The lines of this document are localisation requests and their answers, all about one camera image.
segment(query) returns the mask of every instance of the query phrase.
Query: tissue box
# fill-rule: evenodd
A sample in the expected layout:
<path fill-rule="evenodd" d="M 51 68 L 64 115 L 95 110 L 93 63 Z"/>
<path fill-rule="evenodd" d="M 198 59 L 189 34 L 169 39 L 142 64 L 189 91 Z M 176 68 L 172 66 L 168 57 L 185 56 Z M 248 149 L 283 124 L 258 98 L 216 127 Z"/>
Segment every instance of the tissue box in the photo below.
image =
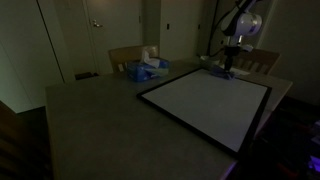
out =
<path fill-rule="evenodd" d="M 145 63 L 140 63 L 140 61 L 130 61 L 127 63 L 127 73 L 134 81 L 141 82 L 153 78 L 158 78 L 160 75 L 150 72 L 156 70 L 157 68 L 150 66 Z M 169 69 L 169 61 L 160 59 L 159 68 L 161 70 Z"/>

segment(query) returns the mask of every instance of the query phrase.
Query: dark floor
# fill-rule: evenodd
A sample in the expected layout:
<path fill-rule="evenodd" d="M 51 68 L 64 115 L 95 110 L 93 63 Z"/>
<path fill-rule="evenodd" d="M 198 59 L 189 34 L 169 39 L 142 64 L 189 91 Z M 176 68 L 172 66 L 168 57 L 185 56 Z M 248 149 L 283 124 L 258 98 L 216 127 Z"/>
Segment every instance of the dark floor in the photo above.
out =
<path fill-rule="evenodd" d="M 18 114 L 32 132 L 49 143 L 45 107 Z M 284 98 L 229 179 L 305 179 L 310 148 L 310 127 L 320 120 L 319 107 Z"/>

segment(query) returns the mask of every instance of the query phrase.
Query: cable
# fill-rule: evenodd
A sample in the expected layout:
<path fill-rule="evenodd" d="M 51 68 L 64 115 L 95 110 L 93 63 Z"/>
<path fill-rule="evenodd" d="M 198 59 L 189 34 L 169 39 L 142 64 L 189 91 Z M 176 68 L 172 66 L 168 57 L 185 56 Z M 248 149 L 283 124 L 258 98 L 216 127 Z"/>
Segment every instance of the cable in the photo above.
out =
<path fill-rule="evenodd" d="M 214 28 L 211 29 L 211 33 L 210 33 L 210 40 L 209 40 L 209 44 L 208 44 L 208 55 L 210 55 L 210 50 L 211 50 L 211 41 L 212 41 L 212 38 L 213 38 L 213 34 L 215 33 L 215 31 L 217 30 L 219 24 L 221 23 L 221 21 L 230 13 L 231 11 L 228 11 L 226 12 L 220 19 L 219 21 L 217 22 L 217 24 L 215 26 L 213 26 Z"/>
<path fill-rule="evenodd" d="M 212 40 L 212 37 L 213 37 L 213 32 L 215 31 L 215 30 L 214 30 L 214 22 L 216 21 L 219 3 L 220 3 L 220 0 L 217 0 L 217 2 L 216 2 L 216 7 L 215 7 L 215 10 L 214 10 L 213 19 L 212 19 L 212 24 L 211 24 L 211 31 L 210 31 L 210 34 L 209 34 L 209 41 L 208 41 L 208 46 L 207 46 L 207 52 L 206 52 L 206 55 L 208 55 L 208 56 L 210 56 L 211 40 Z"/>
<path fill-rule="evenodd" d="M 241 8 L 240 8 L 240 6 L 239 6 L 239 4 L 241 3 L 242 1 L 236 1 L 235 2 L 235 4 L 236 4 L 236 6 L 237 6 L 237 8 L 240 10 Z"/>

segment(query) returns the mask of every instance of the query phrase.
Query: door frame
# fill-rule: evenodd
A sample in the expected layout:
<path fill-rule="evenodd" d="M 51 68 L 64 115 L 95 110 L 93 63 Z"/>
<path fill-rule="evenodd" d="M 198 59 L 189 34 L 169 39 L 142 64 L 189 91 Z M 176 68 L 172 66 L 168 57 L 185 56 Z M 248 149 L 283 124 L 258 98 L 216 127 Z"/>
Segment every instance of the door frame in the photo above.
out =
<path fill-rule="evenodd" d="M 48 35 L 51 39 L 53 51 L 56 54 L 56 60 L 61 71 L 64 82 L 75 81 L 73 67 L 67 45 L 64 40 L 61 25 L 56 13 L 53 0 L 36 0 L 39 4 L 40 11 L 43 16 L 44 24 L 47 28 Z"/>
<path fill-rule="evenodd" d="M 99 66 L 98 58 L 97 58 L 96 46 L 95 46 L 94 39 L 93 39 L 93 32 L 92 32 L 92 28 L 91 28 L 92 24 L 91 24 L 91 18 L 89 15 L 87 0 L 82 0 L 82 5 L 83 5 L 84 14 L 86 16 L 87 31 L 88 31 L 89 41 L 90 41 L 90 48 L 91 48 L 91 53 L 92 53 L 92 57 L 93 57 L 94 67 L 95 67 L 97 73 L 101 74 L 101 69 Z"/>

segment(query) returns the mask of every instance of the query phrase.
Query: black frame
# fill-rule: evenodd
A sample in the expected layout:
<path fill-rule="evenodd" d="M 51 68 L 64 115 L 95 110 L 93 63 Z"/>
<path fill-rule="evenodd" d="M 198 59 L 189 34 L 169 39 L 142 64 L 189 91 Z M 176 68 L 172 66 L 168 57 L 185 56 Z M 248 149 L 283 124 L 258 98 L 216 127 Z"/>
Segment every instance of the black frame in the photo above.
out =
<path fill-rule="evenodd" d="M 265 86 L 265 85 L 261 85 L 261 84 L 258 84 L 258 83 L 254 83 L 254 82 L 250 82 L 250 81 L 246 81 L 246 80 L 242 80 L 242 79 L 239 79 L 239 78 L 236 78 L 238 80 L 241 80 L 241 81 L 246 81 L 246 82 L 250 82 L 250 83 L 253 83 L 253 84 L 257 84 L 257 85 L 260 85 L 260 86 L 263 86 L 263 87 L 266 87 L 267 88 L 267 91 L 265 92 L 261 102 L 260 102 L 260 105 L 256 111 L 256 114 L 254 115 L 254 118 L 250 124 L 250 127 L 242 141 L 242 144 L 240 146 L 240 149 L 238 152 L 228 148 L 227 146 L 223 145 L 222 143 L 218 142 L 217 140 L 213 139 L 212 137 L 208 136 L 207 134 L 205 134 L 204 132 L 200 131 L 199 129 L 193 127 L 192 125 L 188 124 L 187 122 L 183 121 L 182 119 L 176 117 L 175 115 L 171 114 L 170 112 L 168 112 L 167 110 L 159 107 L 158 105 L 154 104 L 153 102 L 149 101 L 148 99 L 144 98 L 143 95 L 150 92 L 150 91 L 153 91 L 159 87 L 162 87 L 162 86 L 165 86 L 173 81 L 176 81 L 184 76 L 187 76 L 189 74 L 192 74 L 196 71 L 199 71 L 201 70 L 202 68 L 198 68 L 196 70 L 193 70 L 191 72 L 188 72 L 186 74 L 183 74 L 181 76 L 178 76 L 172 80 L 169 80 L 165 83 L 162 83 L 162 84 L 159 84 L 155 87 L 152 87 L 150 89 L 147 89 L 145 91 L 142 91 L 140 93 L 137 94 L 137 97 L 139 99 L 141 99 L 142 101 L 144 101 L 145 103 L 151 105 L 152 107 L 156 108 L 158 111 L 164 113 L 166 116 L 170 117 L 171 119 L 175 120 L 176 122 L 178 122 L 180 125 L 190 129 L 193 133 L 197 134 L 198 136 L 200 136 L 201 138 L 205 139 L 206 141 L 208 141 L 209 143 L 213 144 L 214 146 L 218 147 L 219 149 L 221 149 L 222 151 L 225 151 L 228 155 L 236 158 L 236 159 L 243 159 L 245 158 L 246 156 L 246 152 L 253 140 L 253 137 L 255 135 L 255 132 L 256 132 L 256 129 L 259 125 L 259 122 L 260 122 L 260 119 L 261 119 L 261 116 L 262 116 L 262 113 L 265 109 L 265 106 L 268 102 L 268 99 L 269 99 L 269 96 L 271 94 L 271 90 L 272 88 L 271 87 L 268 87 L 268 86 Z"/>

